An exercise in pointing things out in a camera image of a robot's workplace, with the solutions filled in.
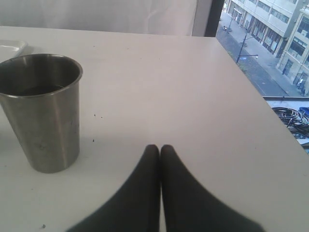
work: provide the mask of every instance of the stainless steel cup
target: stainless steel cup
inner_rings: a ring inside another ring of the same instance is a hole
[[[82,74],[75,60],[51,54],[0,64],[0,103],[29,163],[39,172],[62,171],[78,157]]]

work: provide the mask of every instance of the building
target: building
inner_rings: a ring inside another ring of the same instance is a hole
[[[226,11],[255,36],[270,53],[280,57],[309,0],[227,0]]]
[[[277,68],[290,78],[303,96],[309,96],[309,6],[300,10]]]

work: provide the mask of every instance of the street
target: street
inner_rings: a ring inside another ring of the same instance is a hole
[[[221,23],[219,23],[216,38],[230,54],[233,60],[236,61],[241,49],[241,44],[229,33],[223,30],[223,25],[221,25]],[[245,48],[242,50],[241,54],[249,55]],[[248,79],[262,96],[288,96],[286,92],[261,67],[261,65],[258,64],[255,57],[246,57],[246,59],[241,59],[239,61],[239,67],[244,71]]]

